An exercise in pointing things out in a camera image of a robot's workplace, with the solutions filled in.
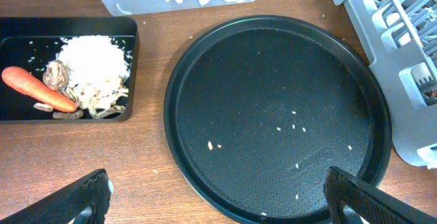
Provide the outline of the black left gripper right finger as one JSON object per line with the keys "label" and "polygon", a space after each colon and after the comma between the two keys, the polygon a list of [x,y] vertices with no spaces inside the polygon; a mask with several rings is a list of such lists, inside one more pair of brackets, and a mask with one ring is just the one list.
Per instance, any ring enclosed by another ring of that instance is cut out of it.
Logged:
{"label": "black left gripper right finger", "polygon": [[324,195],[333,223],[436,223],[436,218],[338,167],[328,169]]}

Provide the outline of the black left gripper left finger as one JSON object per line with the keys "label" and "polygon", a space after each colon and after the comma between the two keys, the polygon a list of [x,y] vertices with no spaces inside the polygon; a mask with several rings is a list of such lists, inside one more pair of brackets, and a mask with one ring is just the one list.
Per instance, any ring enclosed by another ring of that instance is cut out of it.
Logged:
{"label": "black left gripper left finger", "polygon": [[112,192],[106,170],[97,169],[1,222],[103,224]]}

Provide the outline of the orange carrot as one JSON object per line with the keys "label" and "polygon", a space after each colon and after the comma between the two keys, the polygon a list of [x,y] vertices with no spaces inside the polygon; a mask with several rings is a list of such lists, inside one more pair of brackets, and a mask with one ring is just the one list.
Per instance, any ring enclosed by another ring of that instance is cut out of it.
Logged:
{"label": "orange carrot", "polygon": [[30,96],[58,111],[72,113],[76,104],[69,98],[47,87],[28,71],[17,66],[5,68],[1,73],[3,82],[17,92]]}

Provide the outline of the ginger root piece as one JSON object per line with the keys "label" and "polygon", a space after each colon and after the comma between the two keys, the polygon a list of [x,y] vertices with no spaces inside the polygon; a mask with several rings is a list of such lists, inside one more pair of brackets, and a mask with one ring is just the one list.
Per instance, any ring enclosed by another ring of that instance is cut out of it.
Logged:
{"label": "ginger root piece", "polygon": [[48,62],[43,74],[43,83],[52,90],[59,91],[68,85],[70,69],[59,60]]}

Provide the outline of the rice and peanut food waste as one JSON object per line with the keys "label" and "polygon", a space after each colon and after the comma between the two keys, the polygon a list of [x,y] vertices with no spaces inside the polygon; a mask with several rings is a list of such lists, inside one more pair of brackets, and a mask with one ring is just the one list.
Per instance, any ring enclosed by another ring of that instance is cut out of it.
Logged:
{"label": "rice and peanut food waste", "polygon": [[86,113],[92,119],[103,119],[126,111],[120,98],[129,96],[127,80],[131,75],[132,51],[126,50],[126,40],[109,36],[78,36],[60,38],[59,60],[70,69],[68,85],[56,91],[71,99],[77,107],[73,113],[56,111],[37,102],[34,109],[49,112],[54,119],[77,120]]}

